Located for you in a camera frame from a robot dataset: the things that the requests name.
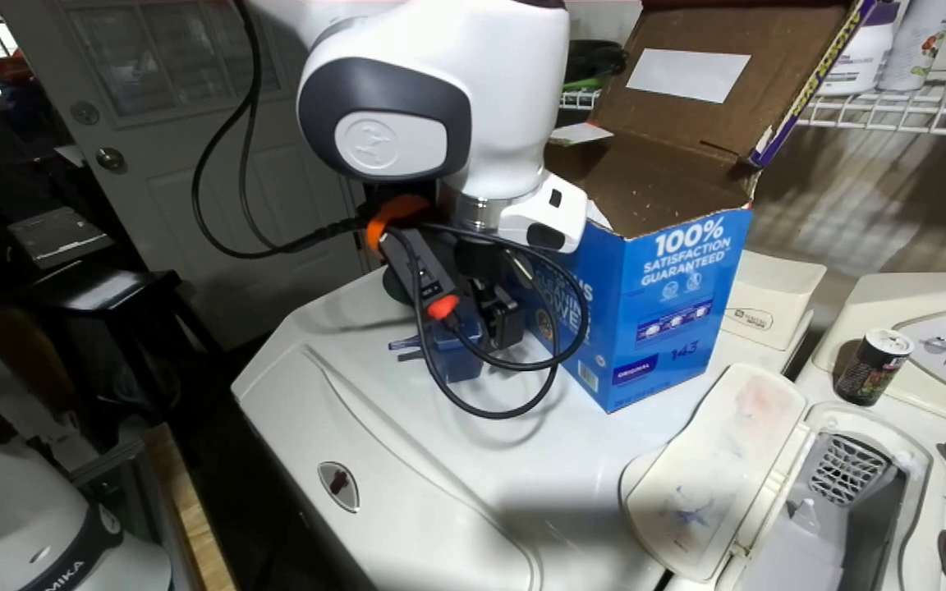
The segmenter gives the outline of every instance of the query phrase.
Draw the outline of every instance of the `black cable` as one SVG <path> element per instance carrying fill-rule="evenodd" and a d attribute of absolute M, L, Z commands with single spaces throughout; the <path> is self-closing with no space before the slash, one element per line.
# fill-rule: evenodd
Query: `black cable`
<path fill-rule="evenodd" d="M 425 363 L 429 363 L 437 390 L 442 390 L 450 405 L 457 405 L 460 409 L 468 409 L 468 415 L 473 415 L 473 416 L 484 416 L 484 420 L 514 420 L 514 416 L 529 415 L 531 407 L 538 407 L 538 405 L 549 396 L 549 390 L 552 390 L 552 383 L 557 383 L 557 379 L 558 379 L 558 363 L 561 363 L 565 358 L 573 358 L 573 356 L 580 350 L 580 344 L 584 342 L 584 332 L 587 332 L 587 302 L 584 302 L 582 287 L 574 283 L 574 276 L 573 276 L 568 269 L 561 269 L 558 264 L 552 264 L 549 256 L 541 256 L 541 254 L 535 254 L 535 251 L 529 251 L 529 245 L 523 245 L 523 244 L 509 244 L 509 241 L 484 237 L 484 234 L 468 234 L 468 230 L 457 230 L 457 226 L 448 226 L 448 222 L 429 222 L 425 230 L 437 230 L 437 234 L 450 234 L 450 237 L 463 237 L 463 241 L 477 241 L 477 244 L 493 244 L 493 245 L 509 245 L 509 251 L 538 256 L 538 258 L 546 258 L 546 264 L 574 289 L 574 298 L 580 298 L 580 305 L 582 305 L 580 334 L 573 338 L 573 344 L 568 344 L 561 356 L 552 356 L 552 358 L 535 360 L 535 363 L 507 360 L 507 367 L 502 367 L 502 363 L 498 363 L 500 358 L 484 356 L 481 344 L 473 344 L 468 334 L 460 334 L 460 332 L 450 329 L 453 334 L 460 334 L 463 347 L 473 350 L 473 356 L 477 356 L 481 360 L 486 360 L 486 363 L 498 363 L 498 367 L 502 367 L 502 372 L 541 372 L 541 367 L 549 372 L 546 381 L 541 381 L 541 388 L 538 388 L 529 400 L 523 400 L 523 405 L 516 405 L 516 407 L 507 407 L 507 409 L 473 407 L 471 400 L 463 400 L 463 396 L 448 383 L 448 373 L 442 372 L 437 356 L 434 356 L 434 342 L 431 342 L 431 332 L 429 332 L 425 305 L 414 302 L 414 326 L 417 326 L 417 344 L 421 344 L 421 350 L 425 350 Z M 400 245 L 409 251 L 409 274 L 411 274 L 411 276 L 421 276 L 417 256 L 414 256 L 411 244 L 403 241 L 403 234 L 395 234 L 395 237 L 397 237 Z"/>
<path fill-rule="evenodd" d="M 241 21 L 245 21 L 245 34 L 246 34 L 246 47 L 250 47 L 250 86 L 246 86 L 246 96 L 245 103 L 228 114 L 228 120 L 210 133 L 210 142 L 203 145 L 201 156 L 199 156 L 199 168 L 194 168 L 194 181 L 190 181 L 190 206 L 194 206 L 194 218 L 199 218 L 199 226 L 201 234 L 206 237 L 206 244 L 234 258 L 267 258 L 267 256 L 281 256 L 281 254 L 297 254 L 297 251 L 310 251 L 315 244 L 326 244 L 339 234 L 351 234 L 358 226 L 355 218 L 349 219 L 336 219 L 329 226 L 320 226 L 298 241 L 288 241 L 288 244 L 273 244 L 259 222 L 252 219 L 252 209 L 250 209 L 250 193 L 246 193 L 246 168 L 250 168 L 250 145 L 252 145 L 252 124 L 257 124 L 257 104 L 259 104 L 259 81 L 264 81 L 264 57 L 259 57 L 259 43 L 257 43 L 257 26 L 250 21 L 250 11 L 246 11 L 246 0 L 234 0 Z M 252 237 L 267 245 L 267 251 L 234 251 L 228 245 L 224 241 L 214 237 L 210 222 L 206 222 L 206 209 L 203 209 L 203 175 L 206 175 L 206 164 L 216 151 L 216 145 L 234 130 L 234 124 L 246 114 L 246 129 L 245 129 L 245 145 L 241 145 L 241 202 L 245 202 L 245 218 L 246 218 L 246 226 L 252 230 Z"/>

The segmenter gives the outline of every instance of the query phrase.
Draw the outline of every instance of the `cardboard box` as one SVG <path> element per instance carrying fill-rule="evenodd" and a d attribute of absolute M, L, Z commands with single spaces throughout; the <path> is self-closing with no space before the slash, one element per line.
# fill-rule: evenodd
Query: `cardboard box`
<path fill-rule="evenodd" d="M 582 184 L 613 226 L 593 222 L 568 269 L 593 295 L 593 334 L 568 372 L 605 407 L 696 379 L 712 356 L 764 164 L 794 130 L 833 62 L 870 5 L 696 5 L 643 13 L 594 120 L 605 155 L 552 151 L 552 171 Z M 629 87 L 643 50 L 745 51 L 723 104 Z M 574 332 L 561 287 L 538 302 Z"/>

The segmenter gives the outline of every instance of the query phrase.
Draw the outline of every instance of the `metal rack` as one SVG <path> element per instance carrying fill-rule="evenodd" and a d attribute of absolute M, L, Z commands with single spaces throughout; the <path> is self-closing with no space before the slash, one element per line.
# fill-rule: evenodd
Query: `metal rack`
<path fill-rule="evenodd" d="M 800 124 L 946 133 L 946 70 L 930 71 L 927 86 L 906 96 L 814 96 Z"/>

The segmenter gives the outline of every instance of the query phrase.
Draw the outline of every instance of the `bottle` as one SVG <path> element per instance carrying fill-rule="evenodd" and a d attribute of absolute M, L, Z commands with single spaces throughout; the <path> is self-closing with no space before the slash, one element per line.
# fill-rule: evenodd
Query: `bottle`
<path fill-rule="evenodd" d="M 890 62 L 884 67 L 879 87 L 917 92 L 939 51 L 946 34 L 946 0 L 909 0 L 896 28 Z"/>
<path fill-rule="evenodd" d="M 862 96 L 879 86 L 879 75 L 896 43 L 902 2 L 879 2 L 856 39 L 839 57 L 818 96 Z"/>

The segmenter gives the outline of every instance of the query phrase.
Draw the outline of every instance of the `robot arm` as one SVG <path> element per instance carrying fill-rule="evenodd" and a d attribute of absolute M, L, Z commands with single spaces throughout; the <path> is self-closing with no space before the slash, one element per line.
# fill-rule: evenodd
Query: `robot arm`
<path fill-rule="evenodd" d="M 252 0 L 310 50 L 298 124 L 358 181 L 442 178 L 457 226 L 573 254 L 584 193 L 541 168 L 568 57 L 557 0 Z"/>

